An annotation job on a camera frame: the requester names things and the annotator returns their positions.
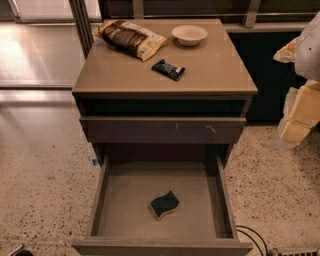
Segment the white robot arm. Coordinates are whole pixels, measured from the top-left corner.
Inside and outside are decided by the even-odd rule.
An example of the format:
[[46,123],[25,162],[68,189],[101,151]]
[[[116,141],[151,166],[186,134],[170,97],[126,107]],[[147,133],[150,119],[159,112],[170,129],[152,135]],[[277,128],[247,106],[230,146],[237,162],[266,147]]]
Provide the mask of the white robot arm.
[[289,89],[278,125],[277,145],[292,149],[320,122],[320,12],[273,59],[292,62],[295,73],[306,79],[299,89]]

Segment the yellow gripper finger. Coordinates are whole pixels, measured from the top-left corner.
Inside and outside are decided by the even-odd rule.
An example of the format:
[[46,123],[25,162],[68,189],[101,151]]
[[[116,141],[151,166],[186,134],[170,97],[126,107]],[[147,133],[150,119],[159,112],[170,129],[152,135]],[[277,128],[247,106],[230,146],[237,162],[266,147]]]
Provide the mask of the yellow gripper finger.
[[280,148],[298,146],[320,122],[320,82],[308,80],[286,95],[283,118],[278,125],[276,143]]
[[294,63],[297,41],[298,38],[294,38],[293,40],[291,40],[274,54],[273,59],[281,63]]

